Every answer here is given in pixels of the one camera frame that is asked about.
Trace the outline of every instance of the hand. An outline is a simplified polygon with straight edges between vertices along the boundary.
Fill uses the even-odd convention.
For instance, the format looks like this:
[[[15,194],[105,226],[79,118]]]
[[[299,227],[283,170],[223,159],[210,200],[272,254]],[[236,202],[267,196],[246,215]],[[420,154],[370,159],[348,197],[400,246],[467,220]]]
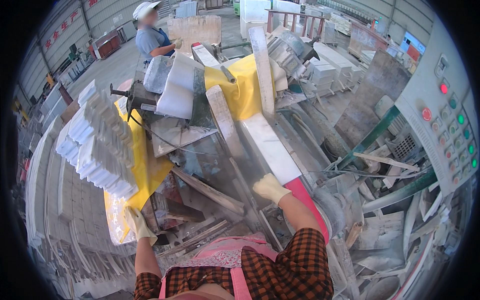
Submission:
[[[144,216],[138,208],[133,209],[131,206],[125,207],[123,210],[125,214],[125,221],[130,227],[131,230],[135,231],[135,236],[137,241],[140,238],[149,238],[150,245],[155,244],[158,239],[156,235],[148,228],[147,223],[145,222]]]
[[[182,44],[182,39],[181,38],[177,38],[176,40],[174,40],[172,42],[172,44],[175,44],[175,49],[180,49],[181,48],[181,44]]]
[[[277,205],[283,196],[292,192],[284,188],[272,173],[268,173],[257,181],[253,185],[253,190],[260,196],[272,200]]]

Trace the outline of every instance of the red button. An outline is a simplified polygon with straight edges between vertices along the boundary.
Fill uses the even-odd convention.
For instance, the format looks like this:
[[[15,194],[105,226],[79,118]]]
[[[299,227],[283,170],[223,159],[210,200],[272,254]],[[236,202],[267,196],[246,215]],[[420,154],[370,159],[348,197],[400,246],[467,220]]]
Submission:
[[[428,108],[424,108],[422,111],[421,111],[421,116],[423,117],[423,119],[425,121],[430,121],[432,119],[432,112],[430,111],[430,109]]]
[[[448,92],[448,88],[447,88],[446,84],[441,84],[440,85],[440,90],[442,91],[442,93],[446,94]]]

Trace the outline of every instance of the stacked marble tiles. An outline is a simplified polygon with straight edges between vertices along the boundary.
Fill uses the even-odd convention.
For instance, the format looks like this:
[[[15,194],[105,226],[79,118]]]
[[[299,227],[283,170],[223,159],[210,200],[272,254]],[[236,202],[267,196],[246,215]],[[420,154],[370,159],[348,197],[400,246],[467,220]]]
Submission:
[[[93,80],[79,95],[80,109],[60,131],[57,153],[86,178],[117,198],[128,200],[138,191],[133,136],[115,104]]]

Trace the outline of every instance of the green button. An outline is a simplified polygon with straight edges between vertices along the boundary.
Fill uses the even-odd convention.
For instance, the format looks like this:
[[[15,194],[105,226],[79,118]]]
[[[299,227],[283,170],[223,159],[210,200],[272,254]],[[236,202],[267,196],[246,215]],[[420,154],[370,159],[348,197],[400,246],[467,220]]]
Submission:
[[[456,108],[456,101],[455,99],[450,99],[450,107],[455,109]]]

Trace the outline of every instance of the yellow plastic sheet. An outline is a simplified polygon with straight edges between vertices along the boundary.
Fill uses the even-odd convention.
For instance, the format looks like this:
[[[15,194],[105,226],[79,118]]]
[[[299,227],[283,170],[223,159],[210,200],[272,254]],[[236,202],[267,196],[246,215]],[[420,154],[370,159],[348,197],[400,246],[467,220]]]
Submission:
[[[127,120],[127,115],[120,115],[125,121]],[[132,110],[132,116],[140,123],[143,122],[142,117],[140,117],[135,109]],[[164,156],[155,158],[153,147],[147,146],[147,143],[150,143],[150,141],[147,142],[145,130],[141,126],[131,118],[128,125],[133,133],[135,166],[132,168],[132,173],[137,181],[139,191],[127,202],[104,192],[110,237],[116,245],[135,240],[133,233],[129,233],[130,229],[123,217],[123,208],[125,205],[142,209],[147,199],[158,188],[173,167],[172,162]]]
[[[230,83],[221,70],[205,67],[205,88],[208,90],[214,85],[220,86],[234,120],[244,120],[262,111],[257,67],[253,54],[233,63],[227,69],[237,79],[237,83]]]

